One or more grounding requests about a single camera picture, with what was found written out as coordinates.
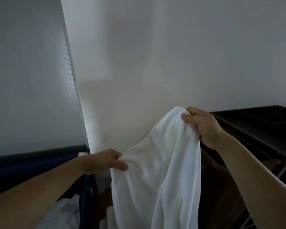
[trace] white cloth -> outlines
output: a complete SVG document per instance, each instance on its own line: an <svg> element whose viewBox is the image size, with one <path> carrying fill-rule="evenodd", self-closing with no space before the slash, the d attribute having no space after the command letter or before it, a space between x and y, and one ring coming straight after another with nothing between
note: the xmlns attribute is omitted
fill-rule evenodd
<svg viewBox="0 0 286 229"><path fill-rule="evenodd" d="M35 229L78 229L80 209L78 194L57 201Z"/></svg>
<svg viewBox="0 0 286 229"><path fill-rule="evenodd" d="M189 114L175 107L144 141L119 158L129 166L127 171L111 169L118 229L198 228L199 133L183 122L182 113Z"/></svg>

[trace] white fabric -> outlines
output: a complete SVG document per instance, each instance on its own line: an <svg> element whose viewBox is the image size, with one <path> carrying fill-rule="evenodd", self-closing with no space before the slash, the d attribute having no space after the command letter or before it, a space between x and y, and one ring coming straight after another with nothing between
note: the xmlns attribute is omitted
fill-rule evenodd
<svg viewBox="0 0 286 229"><path fill-rule="evenodd" d="M78 194L57 201L35 229L78 229L80 209Z"/></svg>
<svg viewBox="0 0 286 229"><path fill-rule="evenodd" d="M112 199L119 229L195 229L200 199L200 144L196 126L181 107L171 110L140 144L111 169Z"/></svg>

